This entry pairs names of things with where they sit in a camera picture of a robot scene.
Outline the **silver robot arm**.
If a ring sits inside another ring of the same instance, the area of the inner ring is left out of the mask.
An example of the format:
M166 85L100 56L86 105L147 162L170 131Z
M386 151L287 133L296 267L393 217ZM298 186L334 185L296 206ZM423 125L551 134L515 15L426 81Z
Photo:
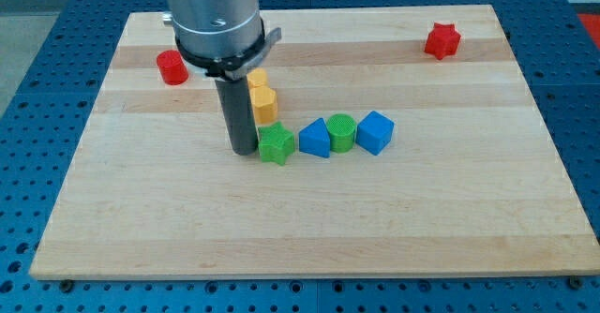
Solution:
M223 81L245 78L281 40L267 31L259 0L167 0L165 22L182 57L205 75Z

